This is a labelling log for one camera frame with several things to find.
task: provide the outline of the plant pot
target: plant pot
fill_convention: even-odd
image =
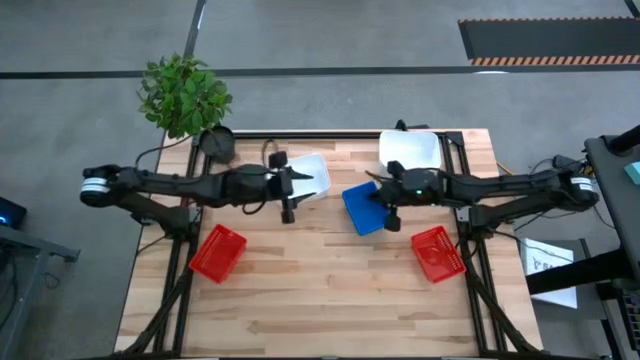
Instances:
[[[218,164],[229,164],[236,156],[236,139],[231,129],[214,126],[200,134],[200,149]]]

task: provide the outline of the black floor mat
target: black floor mat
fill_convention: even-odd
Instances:
[[[640,62],[634,18],[460,20],[473,65],[600,65]]]

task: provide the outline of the yellow and black striped tape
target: yellow and black striped tape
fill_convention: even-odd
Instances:
[[[581,20],[637,20],[628,16],[596,16],[596,17],[557,17],[557,18],[495,18],[495,19],[460,19],[458,23],[467,22],[499,22],[499,21],[581,21]],[[537,56],[537,57],[478,57],[469,60],[477,66],[527,66],[527,65],[611,65],[638,64],[640,55],[602,55],[602,56]]]
[[[638,64],[640,55],[485,57],[469,61],[477,66],[610,65]]]
[[[558,18],[494,18],[494,19],[460,19],[459,23],[464,22],[494,22],[494,21],[571,21],[571,20],[638,20],[640,18],[634,18],[631,16],[593,16],[593,17],[558,17]]]

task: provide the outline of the green plant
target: green plant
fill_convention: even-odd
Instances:
[[[137,92],[142,101],[138,109],[147,120],[167,130],[169,138],[199,134],[222,121],[231,113],[233,97],[227,85],[216,80],[213,72],[197,66],[207,66],[193,57],[182,58],[173,54],[169,61],[147,63],[142,90]]]

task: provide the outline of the potted plant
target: potted plant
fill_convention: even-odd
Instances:
[[[156,126],[167,131],[170,139],[200,135],[200,147],[217,162],[229,163],[235,156],[233,133],[220,125],[233,97],[227,85],[207,66],[193,57],[173,54],[166,61],[147,63],[139,111]]]

